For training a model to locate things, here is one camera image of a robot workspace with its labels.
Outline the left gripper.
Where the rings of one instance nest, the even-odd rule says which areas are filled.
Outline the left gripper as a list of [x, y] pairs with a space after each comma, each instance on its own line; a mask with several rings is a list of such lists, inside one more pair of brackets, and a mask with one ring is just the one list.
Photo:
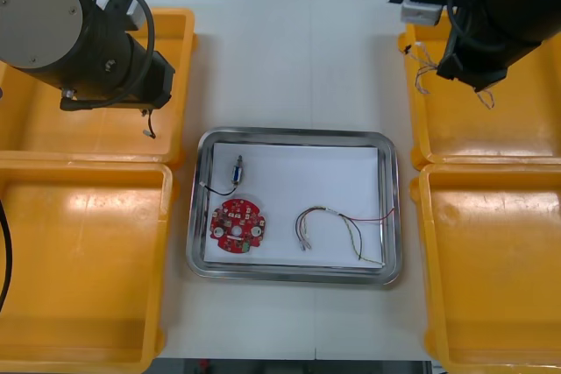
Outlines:
[[140, 84], [142, 108], [163, 108], [171, 99], [175, 70], [160, 52], [153, 52], [151, 64]]

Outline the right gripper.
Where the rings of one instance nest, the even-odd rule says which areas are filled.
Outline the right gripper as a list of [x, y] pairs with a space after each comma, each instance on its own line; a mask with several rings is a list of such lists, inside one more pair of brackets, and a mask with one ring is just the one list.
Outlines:
[[478, 50], [462, 41], [456, 31], [451, 31], [443, 58], [437, 65], [437, 75], [461, 81], [479, 92], [507, 77], [508, 68], [496, 55], [501, 55], [501, 50], [497, 53]]

